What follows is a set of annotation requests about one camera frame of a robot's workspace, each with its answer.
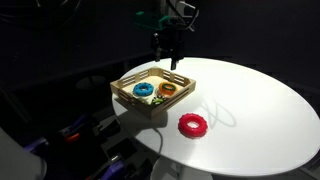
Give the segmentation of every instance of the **red rubber ring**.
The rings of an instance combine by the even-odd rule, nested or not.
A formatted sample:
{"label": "red rubber ring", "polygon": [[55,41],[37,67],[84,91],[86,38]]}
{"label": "red rubber ring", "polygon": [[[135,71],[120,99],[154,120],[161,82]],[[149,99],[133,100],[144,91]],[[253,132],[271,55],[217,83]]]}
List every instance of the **red rubber ring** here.
{"label": "red rubber ring", "polygon": [[[199,126],[196,128],[190,127],[188,125],[189,122],[195,122]],[[187,113],[181,116],[181,118],[179,119],[178,129],[183,135],[187,137],[202,137],[206,134],[208,125],[203,117],[197,114]]]}

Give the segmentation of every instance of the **orange ring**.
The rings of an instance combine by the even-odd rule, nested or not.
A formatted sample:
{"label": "orange ring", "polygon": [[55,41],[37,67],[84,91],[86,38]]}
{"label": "orange ring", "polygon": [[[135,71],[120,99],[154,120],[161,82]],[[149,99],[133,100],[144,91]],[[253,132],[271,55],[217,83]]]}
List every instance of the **orange ring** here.
{"label": "orange ring", "polygon": [[[173,90],[163,88],[166,85],[173,86]],[[177,87],[171,82],[162,82],[159,84],[159,91],[161,94],[172,96],[177,91]]]}

